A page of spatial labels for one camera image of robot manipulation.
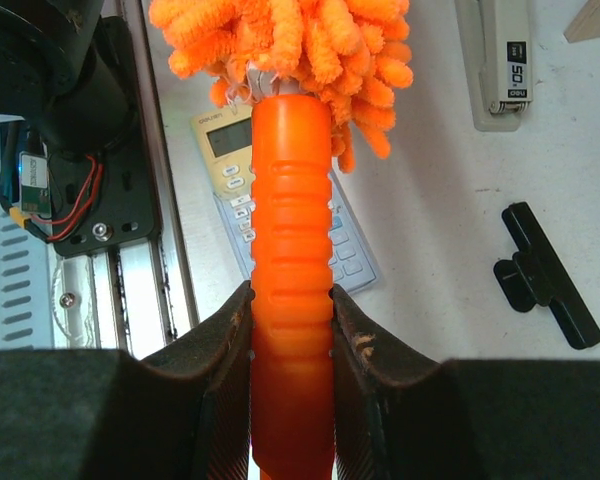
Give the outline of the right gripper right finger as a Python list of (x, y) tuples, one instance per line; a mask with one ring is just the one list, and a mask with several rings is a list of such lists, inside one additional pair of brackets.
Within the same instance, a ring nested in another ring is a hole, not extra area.
[(333, 288), (342, 479), (600, 479), (600, 361), (436, 362)]

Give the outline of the orange chenille duster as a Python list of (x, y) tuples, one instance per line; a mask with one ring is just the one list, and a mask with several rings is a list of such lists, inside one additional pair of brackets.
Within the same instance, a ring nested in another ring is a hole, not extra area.
[(327, 479), (335, 456), (333, 167), (354, 131), (386, 158), (412, 84), (405, 1), (154, 1), (180, 78), (252, 107), (251, 438), (265, 479)]

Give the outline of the white black stapler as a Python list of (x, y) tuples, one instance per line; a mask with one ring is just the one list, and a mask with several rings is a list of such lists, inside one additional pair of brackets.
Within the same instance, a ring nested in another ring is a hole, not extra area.
[(474, 127), (514, 132), (533, 101), (530, 3), (456, 0)]

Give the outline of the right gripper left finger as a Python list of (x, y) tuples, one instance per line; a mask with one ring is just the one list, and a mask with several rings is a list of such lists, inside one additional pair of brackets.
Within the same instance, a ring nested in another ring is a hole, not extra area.
[(244, 479), (252, 290), (138, 360), (0, 351), (0, 479)]

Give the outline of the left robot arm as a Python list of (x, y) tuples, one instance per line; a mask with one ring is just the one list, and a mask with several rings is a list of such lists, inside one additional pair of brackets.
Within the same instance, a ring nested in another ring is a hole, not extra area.
[(0, 114), (23, 118), (74, 153), (117, 151), (139, 137), (121, 49), (129, 31), (101, 1), (0, 1)]

